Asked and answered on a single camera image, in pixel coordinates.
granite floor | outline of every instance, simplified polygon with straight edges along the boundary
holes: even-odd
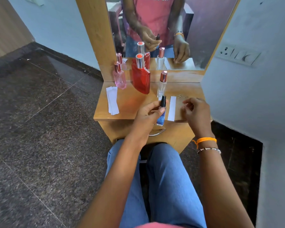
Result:
[[[102,183],[111,143],[93,115],[103,81],[85,68],[36,45],[0,58],[0,227],[75,227]],[[253,220],[262,143],[212,125]],[[181,158],[200,196],[193,143]]]

pink shirt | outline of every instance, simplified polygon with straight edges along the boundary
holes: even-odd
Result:
[[[162,224],[158,222],[150,222],[141,226],[137,226],[135,228],[181,228],[181,227],[169,224]]]
[[[168,18],[174,0],[133,0],[138,21],[152,30],[163,41],[160,46],[172,44],[169,37]],[[131,28],[128,35],[135,41],[141,41],[140,36]]]

mirror frame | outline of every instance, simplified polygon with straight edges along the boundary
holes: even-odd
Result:
[[[215,51],[241,0],[237,0],[225,28],[204,70],[167,70],[169,82],[201,82]],[[76,0],[104,81],[114,81],[112,72],[117,61],[106,0]],[[133,81],[132,70],[124,70],[126,81]],[[161,70],[150,70],[151,82],[158,82]]]

blue jeans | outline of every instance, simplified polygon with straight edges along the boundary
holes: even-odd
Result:
[[[157,57],[160,49],[150,52],[150,57]],[[133,38],[127,36],[126,47],[125,47],[125,56],[126,57],[135,57],[137,55],[137,41],[134,41]],[[165,46],[165,57],[174,58],[173,45]]]
[[[107,158],[108,174],[124,140],[110,149]],[[149,222],[139,175],[139,161],[128,194],[120,228],[133,228]],[[159,223],[206,228],[203,206],[189,175],[172,146],[156,145],[147,160],[149,203],[152,220]]]

orange wristband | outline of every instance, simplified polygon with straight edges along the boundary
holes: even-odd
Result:
[[[192,140],[192,141],[196,144],[196,149],[198,149],[198,144],[200,142],[204,142],[204,141],[215,141],[216,142],[216,139],[211,138],[211,137],[205,137],[205,138],[199,138],[197,141],[194,141],[194,140]]]
[[[183,39],[185,39],[184,34],[183,34],[183,33],[181,33],[181,32],[176,33],[176,34],[174,35],[174,37],[175,37],[176,35],[178,35],[178,34],[182,35]]]

